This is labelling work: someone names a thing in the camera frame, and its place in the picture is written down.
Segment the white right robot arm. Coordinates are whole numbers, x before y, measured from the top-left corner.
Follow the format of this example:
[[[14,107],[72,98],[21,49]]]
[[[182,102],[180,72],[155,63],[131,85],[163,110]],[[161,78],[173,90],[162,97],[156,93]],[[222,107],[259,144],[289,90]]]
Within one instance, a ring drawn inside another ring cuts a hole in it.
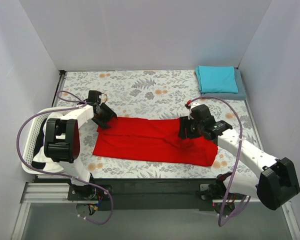
[[[179,119],[179,137],[193,139],[204,137],[209,143],[228,151],[253,173],[254,177],[231,173],[220,174],[215,183],[205,190],[206,195],[227,199],[233,194],[258,198],[270,210],[276,210],[300,193],[300,185],[294,163],[287,157],[279,159],[257,148],[249,141],[239,137],[230,124],[221,120],[216,122],[196,121],[187,116]]]

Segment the red t shirt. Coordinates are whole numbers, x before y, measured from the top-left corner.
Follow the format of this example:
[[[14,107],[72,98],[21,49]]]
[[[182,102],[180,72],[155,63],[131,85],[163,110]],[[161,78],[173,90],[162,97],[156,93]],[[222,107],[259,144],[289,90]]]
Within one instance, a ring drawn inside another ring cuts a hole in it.
[[[97,129],[95,156],[210,167],[218,153],[203,137],[181,139],[179,119],[119,117],[109,125]]]

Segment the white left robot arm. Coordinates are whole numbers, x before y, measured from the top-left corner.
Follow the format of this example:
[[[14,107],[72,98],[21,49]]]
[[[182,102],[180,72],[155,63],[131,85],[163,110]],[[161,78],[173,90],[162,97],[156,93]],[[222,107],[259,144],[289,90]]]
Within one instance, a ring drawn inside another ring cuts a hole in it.
[[[96,196],[97,189],[91,184],[92,174],[85,168],[79,159],[81,145],[79,129],[89,120],[92,120],[101,129],[108,129],[108,122],[117,114],[105,103],[86,105],[70,111],[66,115],[53,116],[47,119],[44,155],[59,164],[66,175],[69,175],[70,185],[74,192],[85,200]]]

